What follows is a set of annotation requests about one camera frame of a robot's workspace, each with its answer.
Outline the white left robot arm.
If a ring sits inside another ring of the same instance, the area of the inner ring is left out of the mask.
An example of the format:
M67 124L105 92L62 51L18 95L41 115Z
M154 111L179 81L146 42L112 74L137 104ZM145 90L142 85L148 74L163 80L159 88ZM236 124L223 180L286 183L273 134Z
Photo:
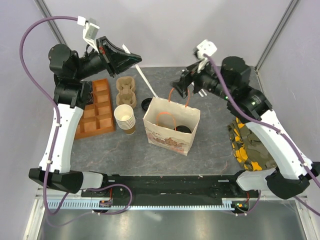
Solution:
M72 146L90 93L84 80L104 70L115 77L140 63L142 57L125 52L103 36L83 57L65 44L57 44L49 50L48 59L55 82L52 126L42 160L29 170L28 177L44 188L73 194L92 189L104 197L110 185L102 173L71 170Z

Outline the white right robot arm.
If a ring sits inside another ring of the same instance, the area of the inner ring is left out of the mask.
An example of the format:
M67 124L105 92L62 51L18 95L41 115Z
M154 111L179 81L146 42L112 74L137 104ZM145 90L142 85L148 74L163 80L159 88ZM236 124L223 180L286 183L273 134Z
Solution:
M303 193L310 180L320 174L319 162L305 156L281 125L267 97L249 85L251 68L243 58L228 56L217 67L212 59L201 60L186 67L179 80L170 85L182 98L188 97L188 87L194 93L204 89L227 102L227 109L251 130L275 160L270 170L243 171L229 184L235 197L250 190L269 190L281 199Z

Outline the black plastic cup lid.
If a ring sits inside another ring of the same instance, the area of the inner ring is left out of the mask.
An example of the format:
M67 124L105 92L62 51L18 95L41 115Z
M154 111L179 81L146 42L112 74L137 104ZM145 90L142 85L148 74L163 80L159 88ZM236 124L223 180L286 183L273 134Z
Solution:
M185 125L178 125L177 127L175 127L174 129L175 131L181 132L181 133L186 133L186 134L191 134L192 131L189 127L185 126Z

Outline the white paper takeout bag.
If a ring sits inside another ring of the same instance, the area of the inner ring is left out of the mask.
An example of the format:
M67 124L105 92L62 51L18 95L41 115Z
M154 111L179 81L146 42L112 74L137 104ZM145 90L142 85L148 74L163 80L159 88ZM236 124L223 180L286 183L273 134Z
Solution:
M150 144L187 156L194 142L201 111L189 106L190 93L184 104L172 101L174 90L170 90L167 99L153 97L142 120ZM192 133L176 131L175 127L180 125L187 126Z

